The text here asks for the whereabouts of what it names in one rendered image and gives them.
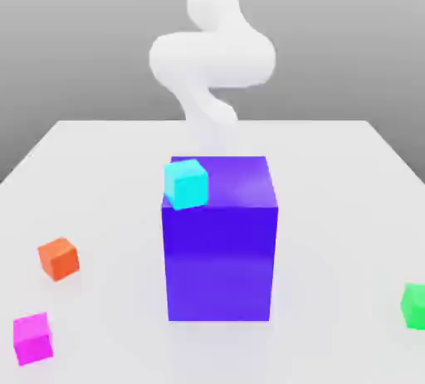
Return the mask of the small magenta cube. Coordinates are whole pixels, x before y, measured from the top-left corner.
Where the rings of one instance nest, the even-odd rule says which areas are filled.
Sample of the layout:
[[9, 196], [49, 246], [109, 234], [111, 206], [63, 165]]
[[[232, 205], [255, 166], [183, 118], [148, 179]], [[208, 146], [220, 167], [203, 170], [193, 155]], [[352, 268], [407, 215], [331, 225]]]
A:
[[51, 329], [47, 313], [13, 321], [13, 347], [20, 366], [53, 357]]

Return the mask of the small cyan cube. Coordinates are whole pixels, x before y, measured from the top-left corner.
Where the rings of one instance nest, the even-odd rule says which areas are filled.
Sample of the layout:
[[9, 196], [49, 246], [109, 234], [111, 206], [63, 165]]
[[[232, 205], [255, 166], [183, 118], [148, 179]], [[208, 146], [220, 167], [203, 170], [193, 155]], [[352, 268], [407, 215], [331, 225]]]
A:
[[164, 194], [174, 210], [208, 203], [208, 173], [197, 159], [184, 159], [164, 166]]

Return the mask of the small green cube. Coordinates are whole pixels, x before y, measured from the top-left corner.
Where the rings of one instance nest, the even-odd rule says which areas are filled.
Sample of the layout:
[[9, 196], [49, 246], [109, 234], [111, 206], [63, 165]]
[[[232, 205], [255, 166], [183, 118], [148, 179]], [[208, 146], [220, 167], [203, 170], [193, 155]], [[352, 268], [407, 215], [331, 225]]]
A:
[[425, 330], [425, 284], [405, 284], [401, 310], [408, 328]]

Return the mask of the small orange cube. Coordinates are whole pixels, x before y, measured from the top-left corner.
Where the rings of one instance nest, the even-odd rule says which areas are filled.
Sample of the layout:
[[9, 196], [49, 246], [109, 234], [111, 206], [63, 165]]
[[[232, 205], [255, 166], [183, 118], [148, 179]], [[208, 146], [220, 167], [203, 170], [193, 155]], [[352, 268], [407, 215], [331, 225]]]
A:
[[57, 282], [80, 270], [77, 249], [66, 238], [57, 238], [37, 248], [43, 270]]

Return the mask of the large blue box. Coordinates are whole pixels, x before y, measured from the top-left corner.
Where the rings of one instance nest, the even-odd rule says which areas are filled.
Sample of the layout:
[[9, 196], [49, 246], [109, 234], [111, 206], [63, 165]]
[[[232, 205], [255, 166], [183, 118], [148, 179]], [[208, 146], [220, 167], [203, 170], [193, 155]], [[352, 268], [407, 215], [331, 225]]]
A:
[[162, 201], [169, 320], [267, 321], [278, 202], [263, 156], [199, 156], [208, 204]]

